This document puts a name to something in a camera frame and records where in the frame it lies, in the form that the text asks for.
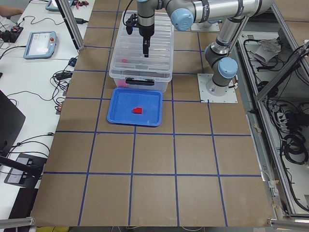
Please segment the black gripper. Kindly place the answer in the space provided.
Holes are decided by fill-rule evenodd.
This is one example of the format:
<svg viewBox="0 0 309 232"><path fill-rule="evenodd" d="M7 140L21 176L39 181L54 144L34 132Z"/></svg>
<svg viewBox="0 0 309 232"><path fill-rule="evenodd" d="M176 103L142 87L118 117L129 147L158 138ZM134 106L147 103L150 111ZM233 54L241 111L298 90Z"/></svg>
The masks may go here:
<svg viewBox="0 0 309 232"><path fill-rule="evenodd" d="M155 33L155 25L152 24L150 26L140 26L139 33L143 37L143 54L144 57L149 56L149 49L150 49L150 39Z"/></svg>

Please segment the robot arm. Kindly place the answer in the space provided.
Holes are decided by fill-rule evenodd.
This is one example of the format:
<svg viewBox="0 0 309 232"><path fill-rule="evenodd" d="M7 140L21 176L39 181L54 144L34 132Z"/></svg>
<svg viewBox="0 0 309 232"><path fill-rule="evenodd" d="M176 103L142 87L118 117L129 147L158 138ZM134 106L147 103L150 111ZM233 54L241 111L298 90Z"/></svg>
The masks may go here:
<svg viewBox="0 0 309 232"><path fill-rule="evenodd" d="M272 4L271 0L139 0L133 25L143 37L143 54L147 57L156 10L165 9L179 31L188 30L194 23L223 19L216 40L205 49L205 59L213 70L206 84L207 91L213 96L223 96L238 71L236 61L228 56L233 43L239 38L246 19L262 14Z"/></svg>

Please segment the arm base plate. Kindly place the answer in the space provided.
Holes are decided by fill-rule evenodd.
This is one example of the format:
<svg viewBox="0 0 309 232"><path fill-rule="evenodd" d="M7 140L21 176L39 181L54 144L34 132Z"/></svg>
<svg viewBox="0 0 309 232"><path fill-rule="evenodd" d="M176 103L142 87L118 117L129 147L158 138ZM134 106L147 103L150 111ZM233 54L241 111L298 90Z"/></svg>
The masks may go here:
<svg viewBox="0 0 309 232"><path fill-rule="evenodd" d="M226 87L219 87L212 81L213 74L211 73L198 73L198 88L200 101L204 103L238 103L236 96L237 84L230 83Z"/></svg>
<svg viewBox="0 0 309 232"><path fill-rule="evenodd" d="M191 31L217 33L220 31L219 22L220 20L212 20L203 23L194 23L191 26Z"/></svg>

